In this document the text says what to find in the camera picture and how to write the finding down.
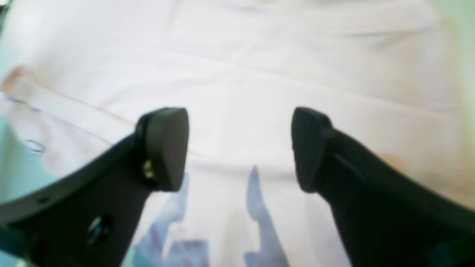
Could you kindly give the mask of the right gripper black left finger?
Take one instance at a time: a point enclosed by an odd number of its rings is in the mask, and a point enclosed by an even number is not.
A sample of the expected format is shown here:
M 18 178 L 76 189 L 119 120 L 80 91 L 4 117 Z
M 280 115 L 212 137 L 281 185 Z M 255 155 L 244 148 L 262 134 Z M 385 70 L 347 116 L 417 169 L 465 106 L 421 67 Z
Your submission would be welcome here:
M 36 267 L 120 266 L 149 195 L 181 188 L 188 138 L 187 110 L 162 108 L 57 179 L 3 123 L 1 251 Z

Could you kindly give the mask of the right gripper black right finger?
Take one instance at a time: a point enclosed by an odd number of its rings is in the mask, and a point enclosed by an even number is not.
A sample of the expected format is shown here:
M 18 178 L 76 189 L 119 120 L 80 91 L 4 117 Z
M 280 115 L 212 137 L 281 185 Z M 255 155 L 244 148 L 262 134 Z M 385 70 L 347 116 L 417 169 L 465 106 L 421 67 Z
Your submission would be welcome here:
M 295 108 L 300 188 L 330 205 L 354 267 L 473 267 L 474 211 L 416 184 L 310 108 Z

